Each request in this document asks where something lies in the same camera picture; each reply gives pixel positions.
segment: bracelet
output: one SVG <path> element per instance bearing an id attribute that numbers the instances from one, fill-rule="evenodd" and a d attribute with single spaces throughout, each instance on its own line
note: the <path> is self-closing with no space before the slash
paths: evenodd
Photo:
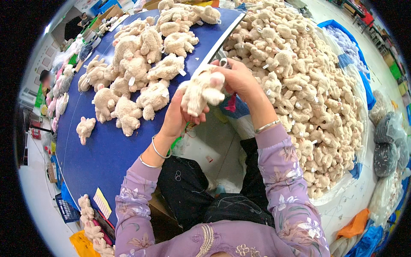
<path id="1" fill-rule="evenodd" d="M 271 126 L 271 125 L 280 123 L 280 122 L 281 122 L 280 120 L 275 120 L 275 121 L 273 121 L 273 122 L 271 122 L 271 123 L 268 123 L 267 125 L 262 126 L 261 128 L 256 129 L 256 130 L 254 131 L 254 133 L 258 134 L 258 133 L 261 132 L 263 129 L 265 129 L 265 128 Z"/>
<path id="2" fill-rule="evenodd" d="M 143 160 L 141 159 L 141 155 L 139 156 L 139 158 L 140 158 L 141 163 L 144 164 L 145 166 L 149 167 L 149 168 L 161 168 L 161 166 L 162 166 L 162 165 L 160 165 L 160 166 L 156 167 L 156 166 L 148 165 L 147 163 L 143 162 Z"/>
<path id="3" fill-rule="evenodd" d="M 170 154 L 167 155 L 167 156 L 162 156 L 162 155 L 157 151 L 157 149 L 155 148 L 155 145 L 154 145 L 154 138 L 155 138 L 155 136 L 157 136 L 157 135 L 154 135 L 154 136 L 151 138 L 151 143 L 153 144 L 154 151 L 155 151 L 158 155 L 160 155 L 161 158 L 164 158 L 164 159 L 170 158 L 170 157 L 171 157 L 171 148 L 170 148 Z"/>

